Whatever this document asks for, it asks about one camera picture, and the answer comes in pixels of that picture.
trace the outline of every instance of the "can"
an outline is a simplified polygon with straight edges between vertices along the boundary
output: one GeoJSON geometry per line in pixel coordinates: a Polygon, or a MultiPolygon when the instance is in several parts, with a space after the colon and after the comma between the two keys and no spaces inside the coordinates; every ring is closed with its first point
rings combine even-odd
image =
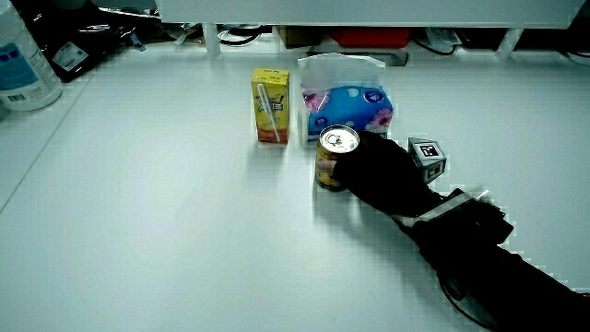
{"type": "Polygon", "coordinates": [[[352,152],[359,145],[360,138],[354,129],[342,125],[330,125],[320,133],[317,141],[317,154],[315,156],[315,181],[323,188],[330,191],[342,191],[345,187],[333,179],[328,173],[320,171],[318,161],[338,160],[343,155],[352,152]]]}

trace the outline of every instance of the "plastic bag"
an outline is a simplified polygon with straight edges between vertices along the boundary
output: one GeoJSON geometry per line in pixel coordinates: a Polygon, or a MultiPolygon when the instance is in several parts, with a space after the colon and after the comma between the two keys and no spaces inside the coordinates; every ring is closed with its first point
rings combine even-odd
{"type": "Polygon", "coordinates": [[[327,53],[300,59],[299,68],[309,141],[329,125],[387,134],[394,109],[380,83],[385,63],[327,53]]]}

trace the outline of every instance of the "bottle label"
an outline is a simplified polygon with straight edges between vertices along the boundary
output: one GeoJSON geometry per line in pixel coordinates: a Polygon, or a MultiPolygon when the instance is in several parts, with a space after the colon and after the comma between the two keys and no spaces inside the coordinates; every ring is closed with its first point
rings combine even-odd
{"type": "Polygon", "coordinates": [[[0,93],[27,87],[38,80],[27,59],[13,42],[0,47],[0,93]]]}
{"type": "Polygon", "coordinates": [[[61,66],[65,71],[74,69],[89,55],[71,41],[68,41],[53,57],[52,61],[61,66]]]}

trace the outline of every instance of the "juice box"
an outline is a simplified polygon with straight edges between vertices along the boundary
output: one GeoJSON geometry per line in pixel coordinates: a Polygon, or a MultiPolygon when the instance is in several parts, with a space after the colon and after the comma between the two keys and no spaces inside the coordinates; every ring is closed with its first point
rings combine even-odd
{"type": "Polygon", "coordinates": [[[289,71],[256,68],[252,95],[258,141],[289,141],[289,71]]]}

